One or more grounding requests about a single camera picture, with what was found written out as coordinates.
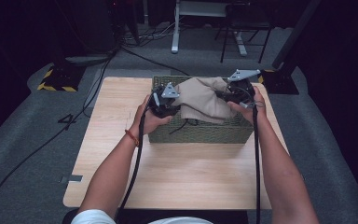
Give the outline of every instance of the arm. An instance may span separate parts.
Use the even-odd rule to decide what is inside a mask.
[[[272,129],[263,96],[257,87],[255,100],[264,182],[272,206],[272,222],[319,223],[303,178]],[[252,109],[232,102],[228,102],[228,105],[253,123]]]
[[[148,97],[146,96],[144,102],[138,106],[133,124],[129,129],[136,137],[139,135],[139,123]],[[148,110],[145,114],[144,134],[153,132],[159,125],[166,124],[171,119],[172,117],[159,119]],[[92,177],[78,213],[89,209],[99,209],[111,218],[114,217],[127,187],[134,150],[134,140],[124,134]]]

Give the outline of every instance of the gray cloth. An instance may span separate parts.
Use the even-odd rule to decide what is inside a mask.
[[[227,90],[227,83],[221,77],[192,77],[175,88],[180,96],[173,105],[181,105],[182,119],[223,123],[225,119],[236,115],[236,112],[214,93]]]

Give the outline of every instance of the tabletop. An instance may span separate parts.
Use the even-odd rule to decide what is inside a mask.
[[[268,118],[286,148],[266,89],[259,83],[252,84],[265,97]],[[103,80],[72,172],[82,178],[69,182],[63,198],[66,206],[81,205],[96,169],[124,135],[124,130],[130,128],[137,106],[151,89],[151,78],[107,77]],[[130,175],[136,154],[135,149]],[[255,209],[255,195],[253,133],[245,144],[151,144],[145,135],[138,175],[126,207]],[[263,174],[261,208],[270,209]]]

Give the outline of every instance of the black cable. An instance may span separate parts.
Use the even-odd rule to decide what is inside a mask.
[[[253,121],[255,130],[255,178],[256,178],[256,219],[255,223],[260,223],[260,155],[258,146],[258,127],[257,127],[257,105],[253,107]]]
[[[129,48],[136,48],[136,47],[144,47],[145,45],[149,44],[150,42],[154,40],[160,40],[162,38],[167,37],[168,35],[173,35],[173,33],[170,33],[170,31],[173,29],[172,26],[168,26],[166,28],[160,28],[157,30],[157,28],[154,28],[154,30],[151,33],[148,33],[150,29],[147,29],[142,35],[140,35],[140,43],[128,43],[128,40],[133,38],[126,38],[125,39],[125,46]]]
[[[130,50],[127,50],[127,49],[125,49],[125,48],[121,48],[121,49],[123,49],[125,52],[127,52],[127,53],[129,53],[129,54],[131,54],[131,55],[134,55],[134,56],[136,56],[136,57],[139,57],[139,58],[141,58],[141,59],[144,59],[144,60],[146,60],[146,61],[148,61],[148,62],[155,63],[155,64],[157,64],[157,65],[160,65],[160,66],[163,66],[163,67],[167,67],[167,68],[170,68],[170,69],[172,69],[172,70],[181,72],[181,73],[185,74],[185,75],[188,76],[188,77],[190,76],[188,73],[186,73],[186,72],[184,72],[184,71],[182,71],[182,70],[179,70],[179,69],[177,69],[177,68],[174,68],[174,67],[172,67],[172,66],[169,66],[169,65],[167,65],[167,64],[158,63],[158,62],[156,62],[156,61],[154,61],[154,60],[147,59],[146,57],[141,56],[141,55],[139,55],[139,54],[137,54],[137,53],[134,53],[134,52],[132,52],[132,51],[130,51]]]
[[[197,126],[199,125],[199,121],[197,119],[195,119],[196,123],[191,123],[190,122],[190,119],[188,120],[188,124],[191,125],[191,126]]]
[[[76,30],[74,29],[74,27],[72,26],[72,23],[69,22],[68,18],[66,17],[65,13],[63,12],[60,4],[57,2],[57,0],[54,0],[54,3],[56,4],[57,8],[59,9],[59,11],[61,12],[62,16],[65,18],[65,21],[66,23],[68,24],[69,28],[71,29],[72,33],[74,34],[74,36],[76,37],[76,39],[80,42],[80,44],[83,45],[84,48],[92,51],[92,52],[95,52],[95,53],[111,53],[112,51],[115,51],[116,49],[116,46],[113,46],[112,49],[110,50],[104,50],[104,51],[100,51],[100,50],[97,50],[97,49],[93,49],[91,47],[89,47],[77,34]]]
[[[153,97],[153,94],[150,94],[150,97],[147,100],[147,103],[145,106],[145,110],[142,113],[141,120],[139,122],[139,136],[138,136],[139,146],[138,146],[138,153],[136,155],[136,162],[135,162],[135,165],[133,168],[131,181],[130,181],[129,187],[127,188],[126,195],[124,196],[121,206],[118,208],[117,213],[116,213],[116,217],[115,217],[116,223],[118,223],[118,219],[120,217],[121,211],[123,211],[124,207],[126,206],[127,200],[129,199],[132,188],[133,188],[133,184],[135,183],[136,175],[138,174],[139,163],[141,161],[141,155],[142,155],[142,147],[144,145],[145,115],[146,115],[146,111],[149,109],[148,106],[149,106],[149,103],[150,103],[150,100],[152,99],[152,97]]]
[[[103,66],[103,71],[101,72],[101,76],[103,76],[103,73],[107,67],[107,65],[109,64],[109,62],[112,60],[114,55],[111,55],[111,57],[109,58],[109,60],[106,62],[106,64]],[[76,119],[82,114],[84,113],[85,109],[91,104],[92,99],[95,97],[97,90],[94,92],[91,100],[86,104],[83,105],[82,110],[77,113],[77,115],[75,115],[75,118],[70,120],[62,129],[60,129],[56,134],[54,134],[51,138],[49,138],[48,141],[46,141],[41,147],[39,147],[37,150],[35,150],[34,152],[32,152],[31,154],[29,154],[27,157],[25,157],[25,159],[23,159],[20,163],[18,163],[5,177],[4,179],[0,182],[0,188],[2,188],[2,186],[5,184],[5,182],[11,177],[11,175],[16,172],[26,161],[28,161],[34,154],[36,154],[38,151],[40,151],[43,147],[45,147],[46,145],[48,145],[51,141],[53,141],[57,136],[59,136],[64,130],[66,130],[69,125],[71,125],[74,121],[76,121]]]
[[[107,65],[110,63],[110,61],[112,61],[113,57],[114,57],[115,54],[112,54],[109,59],[105,62],[105,64],[103,65],[103,67],[101,68],[101,73],[100,73],[100,76],[97,78],[97,80],[95,80],[95,82],[92,84],[91,86],[91,89],[89,90],[89,93],[87,94],[87,97],[86,99],[84,100],[84,103],[83,103],[83,114],[84,116],[90,118],[90,115],[86,114],[86,108],[90,105],[90,103],[92,102],[92,100],[95,98],[95,96],[97,95],[97,92],[98,92],[98,89],[100,89],[101,87],[101,84],[102,84],[102,81],[103,81],[103,74],[106,70],[106,67]],[[91,99],[89,100],[89,102],[86,104],[87,102],[87,99],[89,99],[89,96],[92,92],[92,90],[94,89],[95,87],[95,84],[98,82],[98,86],[97,86],[97,89],[95,90],[94,94],[92,95]]]
[[[231,88],[231,89],[234,89],[234,90],[237,89],[237,90],[242,91],[243,94],[242,94],[242,96],[241,96],[240,98],[244,97],[244,96],[245,96],[245,93],[246,93],[246,95],[248,96],[248,97],[247,97],[248,100],[253,100],[253,97],[252,97],[251,93],[248,92],[246,89],[241,88],[241,87],[236,87],[236,86],[233,86],[233,87],[230,87],[230,88]]]
[[[180,126],[179,128],[173,130],[172,132],[168,133],[169,135],[176,133],[177,131],[183,129],[183,127],[185,127],[185,125],[188,123],[188,119],[186,119],[185,123],[182,124],[182,126]]]
[[[110,57],[111,57],[111,54],[108,54],[108,55],[106,55],[106,57],[101,58],[101,59],[85,60],[82,62],[73,62],[73,61],[69,61],[68,59],[66,59],[66,60],[70,64],[72,64],[73,66],[76,66],[76,67],[89,67],[89,66],[100,64],[100,63],[105,63],[107,60],[109,60]]]

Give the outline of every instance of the white shirt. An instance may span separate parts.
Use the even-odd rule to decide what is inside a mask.
[[[104,211],[90,209],[75,216],[72,224],[116,224]],[[213,224],[197,217],[170,217],[151,222],[150,224]]]

